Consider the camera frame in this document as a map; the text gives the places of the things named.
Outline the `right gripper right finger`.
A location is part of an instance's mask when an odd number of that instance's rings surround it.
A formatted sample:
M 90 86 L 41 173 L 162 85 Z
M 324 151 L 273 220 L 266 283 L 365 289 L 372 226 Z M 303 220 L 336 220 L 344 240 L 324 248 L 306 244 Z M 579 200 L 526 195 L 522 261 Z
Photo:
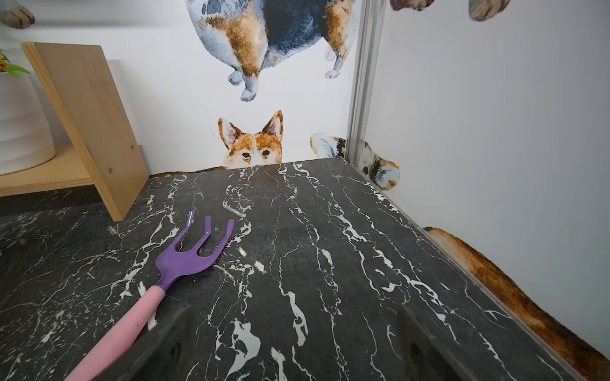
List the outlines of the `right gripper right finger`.
M 400 311 L 400 347 L 408 380 L 477 379 L 407 305 Z

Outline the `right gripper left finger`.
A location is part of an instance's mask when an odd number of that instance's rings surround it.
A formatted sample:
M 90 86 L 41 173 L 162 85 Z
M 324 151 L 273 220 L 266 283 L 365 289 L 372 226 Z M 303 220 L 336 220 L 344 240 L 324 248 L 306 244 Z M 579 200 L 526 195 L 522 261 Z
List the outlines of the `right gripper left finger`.
M 190 362 L 191 307 L 182 305 L 95 379 L 183 380 Z

